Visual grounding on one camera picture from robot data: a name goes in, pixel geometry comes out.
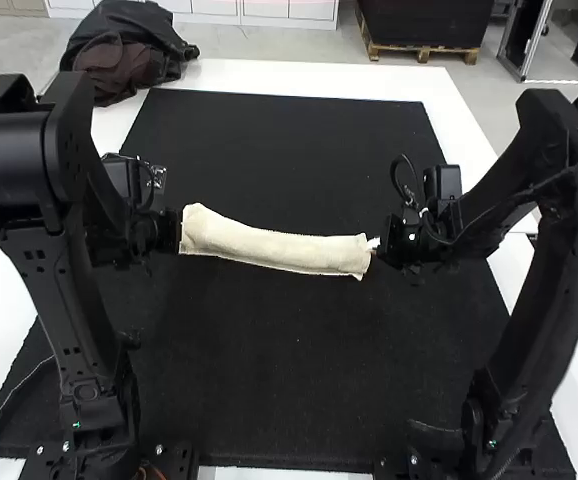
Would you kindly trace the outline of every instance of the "floor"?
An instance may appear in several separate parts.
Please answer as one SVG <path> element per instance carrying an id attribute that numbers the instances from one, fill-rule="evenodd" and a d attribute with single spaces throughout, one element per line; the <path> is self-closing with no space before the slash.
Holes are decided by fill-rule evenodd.
<path id="1" fill-rule="evenodd" d="M 45 85 L 78 20 L 0 17 L 0 73 L 25 73 L 36 88 Z M 177 24 L 180 36 L 200 47 L 205 58 L 243 58 L 303 62 L 369 64 L 350 0 L 341 0 L 336 31 L 307 31 L 265 27 Z M 576 78 L 577 69 L 558 59 L 571 49 L 565 34 L 553 31 L 540 44 L 530 78 Z M 514 103 L 529 86 L 520 85 L 496 60 L 503 25 L 490 25 L 478 64 L 466 66 L 457 55 L 433 55 L 429 64 L 449 71 L 494 149 L 501 153 L 518 128 Z M 381 58 L 379 64 L 416 65 L 410 54 Z M 570 99 L 578 86 L 560 86 Z"/>

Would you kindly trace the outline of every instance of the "rolled towel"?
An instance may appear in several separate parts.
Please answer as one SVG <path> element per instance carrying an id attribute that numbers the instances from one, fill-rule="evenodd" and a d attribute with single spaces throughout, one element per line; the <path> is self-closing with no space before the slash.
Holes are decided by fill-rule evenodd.
<path id="1" fill-rule="evenodd" d="M 358 280 L 371 262 L 364 233 L 318 237 L 262 230 L 225 218 L 200 203 L 182 211 L 180 253 L 308 275 L 352 275 Z"/>

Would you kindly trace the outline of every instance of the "black box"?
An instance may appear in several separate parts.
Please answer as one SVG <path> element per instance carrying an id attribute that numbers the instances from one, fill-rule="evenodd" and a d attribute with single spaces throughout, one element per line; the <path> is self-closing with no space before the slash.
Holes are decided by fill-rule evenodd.
<path id="1" fill-rule="evenodd" d="M 494 0 L 359 0 L 374 43 L 478 48 Z"/>

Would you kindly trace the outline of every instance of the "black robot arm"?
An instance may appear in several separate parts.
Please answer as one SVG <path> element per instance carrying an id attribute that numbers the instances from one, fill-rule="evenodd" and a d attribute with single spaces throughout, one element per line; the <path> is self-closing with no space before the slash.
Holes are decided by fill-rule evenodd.
<path id="1" fill-rule="evenodd" d="M 86 478 L 128 479 L 140 460 L 137 385 L 92 260 L 125 266 L 154 249 L 177 253 L 180 215 L 148 208 L 154 178 L 144 162 L 101 162 L 92 110 L 84 74 L 60 73 L 40 99 L 25 77 L 0 76 L 0 248 L 24 279 L 58 365 L 72 466 L 88 469 Z"/>
<path id="2" fill-rule="evenodd" d="M 461 478 L 493 480 L 508 468 L 535 474 L 532 453 L 578 341 L 578 101 L 572 105 L 555 90 L 529 90 L 517 107 L 517 136 L 464 195 L 459 167 L 425 171 L 421 195 L 415 179 L 400 183 L 399 167 L 406 162 L 394 163 L 402 212 L 387 219 L 377 250 L 396 268 L 486 258 L 522 217 L 540 208 L 529 273 L 502 338 L 474 373 L 463 405 L 462 451 L 452 466 Z M 411 423 L 414 429 L 419 425 Z M 424 430 L 429 437 L 448 435 Z M 451 439 L 427 443 L 447 445 Z M 439 457 L 438 452 L 428 456 Z M 432 472 L 439 467 L 431 463 L 412 468 L 421 478 L 436 478 Z"/>

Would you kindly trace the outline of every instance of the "white table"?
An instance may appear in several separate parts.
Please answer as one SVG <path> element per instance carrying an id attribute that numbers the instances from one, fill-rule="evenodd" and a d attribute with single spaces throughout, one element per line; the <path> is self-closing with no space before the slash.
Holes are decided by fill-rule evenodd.
<path id="1" fill-rule="evenodd" d="M 463 187 L 469 190 L 496 160 L 496 155 L 444 68 L 376 65 L 336 65 L 202 60 L 189 65 L 184 78 L 166 88 L 333 97 L 392 101 L 421 101 L 447 162 L 462 168 Z M 99 153 L 117 152 L 138 114 L 146 92 L 119 105 L 96 109 L 92 135 Z M 489 265 L 511 311 L 533 256 L 526 236 L 535 231 L 527 217 L 507 236 Z M 0 252 L 0 386 L 15 358 L 35 312 L 13 266 Z M 557 392 L 552 412 L 571 460 L 578 471 L 578 349 L 569 373 Z M 17 478 L 22 461 L 0 460 L 0 480 Z M 295 471 L 202 468 L 201 478 L 296 478 Z M 366 475 L 301 472 L 301 480 L 369 478 Z"/>

